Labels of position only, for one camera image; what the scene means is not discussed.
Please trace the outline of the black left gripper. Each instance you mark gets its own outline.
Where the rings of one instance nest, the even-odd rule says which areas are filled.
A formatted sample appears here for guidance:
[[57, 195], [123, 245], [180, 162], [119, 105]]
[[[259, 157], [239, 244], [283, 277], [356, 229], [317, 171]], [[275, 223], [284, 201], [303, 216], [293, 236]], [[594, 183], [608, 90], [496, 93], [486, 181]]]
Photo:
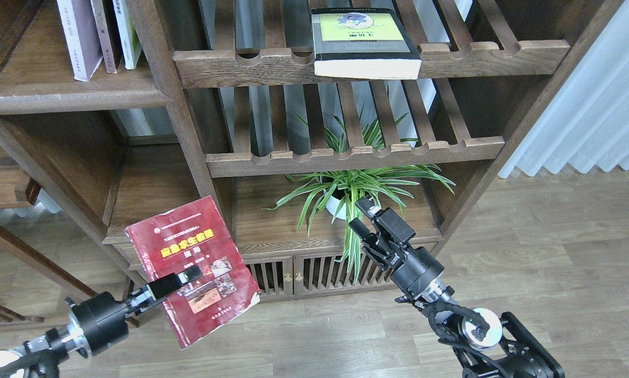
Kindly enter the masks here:
[[67, 297], [70, 306], [70, 323], [65, 331], [65, 349], [77, 350], [84, 358], [98, 355], [128, 335], [126, 318], [149, 310], [162, 303], [173, 292], [200, 278], [198, 266], [180, 273], [172, 273], [144, 285], [132, 292], [124, 301], [116, 301], [109, 292], [103, 292], [80, 304]]

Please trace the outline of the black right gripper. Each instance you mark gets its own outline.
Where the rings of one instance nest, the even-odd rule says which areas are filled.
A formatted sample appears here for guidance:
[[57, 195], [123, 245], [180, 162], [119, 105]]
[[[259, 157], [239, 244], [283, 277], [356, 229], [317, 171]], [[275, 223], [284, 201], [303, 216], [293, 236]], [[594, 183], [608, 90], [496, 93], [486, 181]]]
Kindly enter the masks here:
[[415, 230], [393, 209], [381, 209], [367, 197], [358, 199], [356, 206], [370, 219], [375, 232], [370, 232], [359, 218], [351, 220], [349, 227], [380, 270], [392, 271], [391, 280], [403, 292], [397, 302], [434, 303], [441, 299], [446, 292], [441, 281], [444, 266], [424, 247], [415, 249], [410, 245]]

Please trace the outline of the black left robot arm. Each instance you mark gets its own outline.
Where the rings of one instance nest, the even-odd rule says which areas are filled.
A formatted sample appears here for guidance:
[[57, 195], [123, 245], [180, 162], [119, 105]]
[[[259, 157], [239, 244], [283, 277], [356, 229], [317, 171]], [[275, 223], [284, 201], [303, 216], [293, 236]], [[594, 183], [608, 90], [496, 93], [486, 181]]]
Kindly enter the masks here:
[[77, 351], [87, 358], [124, 340], [128, 335], [126, 319], [131, 314], [148, 311], [201, 276], [200, 268], [192, 266], [145, 284], [123, 301], [116, 301], [109, 292], [80, 304], [66, 298], [69, 324], [52, 328], [14, 349], [0, 350], [0, 377], [58, 377], [58, 366], [70, 353]]

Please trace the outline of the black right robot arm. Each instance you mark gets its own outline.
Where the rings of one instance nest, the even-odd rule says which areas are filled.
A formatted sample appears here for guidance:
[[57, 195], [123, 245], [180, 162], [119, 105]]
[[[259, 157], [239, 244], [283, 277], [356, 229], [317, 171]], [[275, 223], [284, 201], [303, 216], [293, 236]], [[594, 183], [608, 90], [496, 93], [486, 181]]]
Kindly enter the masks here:
[[362, 197], [356, 207], [369, 218], [371, 232], [355, 218], [349, 225], [363, 251], [401, 290], [397, 303], [408, 303], [425, 316], [439, 342], [450, 346], [463, 377], [564, 377], [551, 354], [511, 313], [497, 316], [485, 308], [459, 306], [454, 290], [441, 281], [444, 270], [424, 247], [412, 247], [415, 230], [393, 209]]

